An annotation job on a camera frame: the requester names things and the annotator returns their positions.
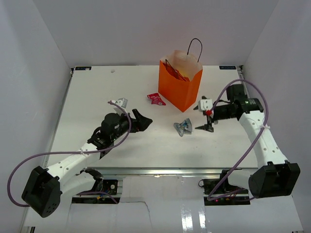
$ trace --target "white table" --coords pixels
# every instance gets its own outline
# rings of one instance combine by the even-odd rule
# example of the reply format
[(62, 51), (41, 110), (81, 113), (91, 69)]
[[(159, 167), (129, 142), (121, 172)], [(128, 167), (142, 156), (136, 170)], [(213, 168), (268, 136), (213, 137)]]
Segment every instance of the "white table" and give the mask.
[[(220, 70), (218, 66), (204, 66), (198, 94), (216, 99), (228, 82), (238, 79), (236, 70)], [(109, 100), (125, 97), (127, 110), (137, 108), (153, 120), (141, 133), (130, 134), (118, 148), (113, 149), (92, 167), (160, 167), (160, 168), (224, 168), (232, 167), (249, 147), (247, 134), (236, 119), (224, 120), (215, 132), (194, 130), (192, 135), (180, 137), (173, 123), (190, 118), (193, 128), (206, 123), (198, 111), (180, 112), (163, 98), (166, 106), (151, 105), (146, 97), (157, 92), (158, 66), (92, 67), (76, 70), (68, 90), (66, 102), (57, 128), (52, 151), (78, 150), (100, 126), (107, 113), (114, 112)], [(64, 155), (53, 155), (54, 164)], [(251, 152), (240, 167), (256, 168)]]

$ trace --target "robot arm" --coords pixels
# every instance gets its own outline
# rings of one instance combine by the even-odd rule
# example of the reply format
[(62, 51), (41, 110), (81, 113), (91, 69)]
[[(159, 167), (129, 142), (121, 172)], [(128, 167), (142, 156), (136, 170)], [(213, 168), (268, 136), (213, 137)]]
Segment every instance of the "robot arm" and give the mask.
[(252, 143), (262, 127), (264, 131), (253, 147), (258, 170), (250, 174), (244, 170), (234, 170), (227, 179), (229, 185), (248, 189), (255, 198), (290, 195), (300, 174), (298, 164), (291, 164), (277, 146), (270, 128), (263, 126), (264, 112), (258, 99), (249, 99), (242, 84), (227, 89), (229, 104), (216, 106), (214, 111), (210, 99), (202, 99), (198, 110), (207, 116), (207, 124), (197, 129), (213, 132), (213, 123), (218, 120), (236, 118), (246, 131)]
[[(125, 110), (126, 99), (112, 102)], [(137, 109), (132, 111), (135, 118), (130, 117), (132, 125), (130, 132), (145, 131), (152, 120), (142, 116)], [(22, 193), (22, 199), (41, 217), (47, 217), (56, 210), (61, 195), (71, 195), (73, 191), (81, 192), (86, 190), (84, 188), (90, 190), (96, 186), (101, 179), (101, 174), (93, 169), (86, 169), (87, 166), (109, 153), (108, 148), (114, 145), (114, 141), (129, 130), (127, 116), (123, 112), (117, 112), (105, 116), (102, 125), (94, 131), (91, 138), (77, 153), (45, 169), (38, 166), (32, 170)]]

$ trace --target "red package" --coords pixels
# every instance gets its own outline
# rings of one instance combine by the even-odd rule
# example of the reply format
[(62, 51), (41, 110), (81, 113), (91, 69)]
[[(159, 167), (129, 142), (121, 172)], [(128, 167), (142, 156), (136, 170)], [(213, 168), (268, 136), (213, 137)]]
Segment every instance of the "red package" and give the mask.
[(151, 104), (166, 105), (158, 93), (149, 94), (147, 97), (151, 100)]

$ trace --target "orange paper bag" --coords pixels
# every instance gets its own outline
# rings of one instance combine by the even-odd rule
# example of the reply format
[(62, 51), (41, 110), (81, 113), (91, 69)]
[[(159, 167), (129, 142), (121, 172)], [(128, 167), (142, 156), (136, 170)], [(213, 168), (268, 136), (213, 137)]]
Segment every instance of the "orange paper bag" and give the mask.
[[(203, 72), (202, 64), (199, 62), (202, 53), (200, 40), (198, 40), (201, 44), (199, 58), (189, 53), (193, 40), (190, 42), (188, 52), (175, 50), (160, 60), (158, 91), (182, 112), (196, 102)], [(168, 71), (168, 67), (173, 68), (177, 74), (187, 78), (187, 80), (176, 78), (174, 73)]]

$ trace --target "gray wall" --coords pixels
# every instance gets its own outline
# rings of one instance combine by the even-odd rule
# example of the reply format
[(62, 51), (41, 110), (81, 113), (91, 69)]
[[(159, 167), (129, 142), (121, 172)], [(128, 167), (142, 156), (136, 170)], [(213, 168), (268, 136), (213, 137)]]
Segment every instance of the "gray wall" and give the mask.
[[(202, 40), (204, 65), (243, 64), (278, 0), (34, 0), (70, 67), (154, 65)], [(198, 53), (199, 45), (192, 50)]]
[[(23, 159), (49, 148), (70, 69), (32, 0), (0, 0), (0, 232), (18, 232), (24, 209), (8, 199), (10, 172)], [(30, 161), (13, 178), (21, 193)]]
[(311, 232), (310, 42), (311, 1), (280, 0), (245, 63), (246, 79), (268, 99), (277, 143), (301, 168), (293, 197), (306, 232)]

